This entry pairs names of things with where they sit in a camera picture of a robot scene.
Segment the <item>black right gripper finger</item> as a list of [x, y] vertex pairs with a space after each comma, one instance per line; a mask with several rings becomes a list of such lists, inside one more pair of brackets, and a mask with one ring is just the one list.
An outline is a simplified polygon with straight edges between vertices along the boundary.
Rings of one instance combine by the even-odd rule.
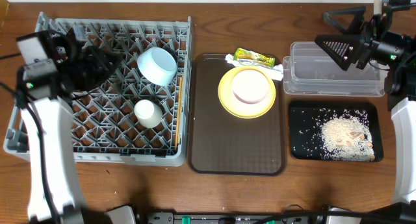
[[365, 21], [365, 6], [326, 11], [323, 20], [342, 34], [359, 34]]
[[360, 35], [318, 35], [315, 43], [343, 70], [352, 64], [358, 69], [366, 66], [360, 58], [364, 54], [365, 37]]

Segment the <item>light blue bowl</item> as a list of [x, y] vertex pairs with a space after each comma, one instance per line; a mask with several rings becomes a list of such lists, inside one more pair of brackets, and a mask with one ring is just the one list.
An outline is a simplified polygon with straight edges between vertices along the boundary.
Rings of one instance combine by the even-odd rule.
[[138, 69], [150, 82], [169, 85], [177, 73], [177, 64], [173, 56], [160, 47], [152, 47], [138, 56]]

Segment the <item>cream cup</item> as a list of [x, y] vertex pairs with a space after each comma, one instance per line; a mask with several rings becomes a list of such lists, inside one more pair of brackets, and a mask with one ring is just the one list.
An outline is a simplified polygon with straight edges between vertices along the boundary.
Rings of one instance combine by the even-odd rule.
[[146, 128], [156, 127], [163, 118], [161, 108], [149, 100], [140, 100], [134, 106], [134, 114], [139, 123]]

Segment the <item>green yellow snack wrapper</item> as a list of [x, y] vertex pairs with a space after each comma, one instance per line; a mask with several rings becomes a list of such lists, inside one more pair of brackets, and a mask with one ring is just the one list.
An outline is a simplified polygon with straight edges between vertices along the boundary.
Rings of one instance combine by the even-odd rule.
[[233, 55], [233, 60], [247, 66], [263, 66], [273, 68], [276, 63], [274, 57], [265, 56], [254, 51], [238, 48]]

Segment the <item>yellow plate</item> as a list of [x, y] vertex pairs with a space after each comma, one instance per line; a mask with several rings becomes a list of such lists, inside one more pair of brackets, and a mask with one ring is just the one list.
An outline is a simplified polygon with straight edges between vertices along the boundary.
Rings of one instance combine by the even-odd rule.
[[[233, 94], [231, 83], [234, 76], [244, 70], [252, 69], [260, 71], [266, 76], [269, 85], [268, 95], [264, 100], [257, 104], [246, 104], [239, 101]], [[220, 103], [230, 114], [243, 119], [258, 118], [266, 114], [273, 106], [276, 100], [276, 87], [274, 81], [259, 68], [254, 66], [239, 66], [227, 71], [220, 79], [218, 84], [218, 98]]]

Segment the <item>wooden chopstick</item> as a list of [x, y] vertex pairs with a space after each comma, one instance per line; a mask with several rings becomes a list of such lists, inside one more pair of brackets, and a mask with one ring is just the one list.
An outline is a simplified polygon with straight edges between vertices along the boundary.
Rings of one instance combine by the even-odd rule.
[[180, 122], [181, 122], [181, 107], [182, 107], [182, 86], [183, 86], [183, 77], [179, 77], [179, 93], [178, 93], [178, 109], [177, 109], [177, 127], [176, 127], [176, 135], [175, 135], [175, 150], [177, 151], [177, 146], [179, 145], [179, 131], [180, 131]]

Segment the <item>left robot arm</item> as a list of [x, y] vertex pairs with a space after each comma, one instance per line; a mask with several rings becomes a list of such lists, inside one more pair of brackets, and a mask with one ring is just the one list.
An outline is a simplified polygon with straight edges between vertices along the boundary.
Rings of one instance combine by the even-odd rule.
[[81, 191], [72, 145], [72, 93], [103, 84], [122, 57], [52, 30], [16, 41], [25, 61], [14, 95], [29, 142], [30, 223], [110, 223], [107, 214], [87, 207]]

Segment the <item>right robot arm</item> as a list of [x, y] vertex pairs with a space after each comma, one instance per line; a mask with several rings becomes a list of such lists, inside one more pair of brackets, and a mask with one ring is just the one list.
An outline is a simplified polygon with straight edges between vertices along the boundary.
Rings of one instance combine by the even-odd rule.
[[404, 6], [384, 6], [365, 21], [364, 6], [324, 12], [324, 21], [338, 35], [318, 35], [315, 43], [344, 71], [387, 66], [383, 82], [396, 138], [396, 180], [391, 205], [373, 211], [379, 223], [415, 222], [415, 38], [389, 30], [393, 12]]

